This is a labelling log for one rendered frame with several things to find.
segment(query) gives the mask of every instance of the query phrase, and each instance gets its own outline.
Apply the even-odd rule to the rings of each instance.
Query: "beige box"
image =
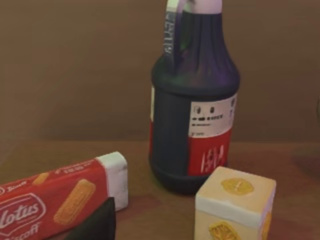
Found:
[[[266,240],[276,181],[218,167],[195,197],[194,240]]]

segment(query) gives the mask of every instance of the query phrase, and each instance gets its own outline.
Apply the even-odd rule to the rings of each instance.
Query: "brown wall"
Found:
[[[225,0],[242,75],[235,141],[318,141],[320,1]],[[23,139],[146,140],[165,0],[3,0],[2,150]]]

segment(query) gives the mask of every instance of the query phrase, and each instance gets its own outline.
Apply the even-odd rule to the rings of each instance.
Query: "box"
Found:
[[[108,197],[114,198],[116,210],[128,205],[127,161],[119,152],[0,185],[0,240],[62,233]]]
[[[266,240],[276,181],[218,167],[195,197],[194,240]]]

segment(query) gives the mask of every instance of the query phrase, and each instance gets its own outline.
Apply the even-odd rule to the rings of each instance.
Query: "plastic bottle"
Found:
[[[168,0],[163,45],[151,73],[149,163],[168,190],[195,194],[227,165],[240,86],[222,0]]]

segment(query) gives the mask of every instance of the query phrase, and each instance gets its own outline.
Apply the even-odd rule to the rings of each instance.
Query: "brown tabletop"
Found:
[[[157,183],[145,142],[28,142],[0,166],[0,184],[114,151],[128,161],[130,195],[116,239],[192,240],[194,198]],[[233,143],[229,167],[277,181],[270,240],[320,240],[320,144]]]

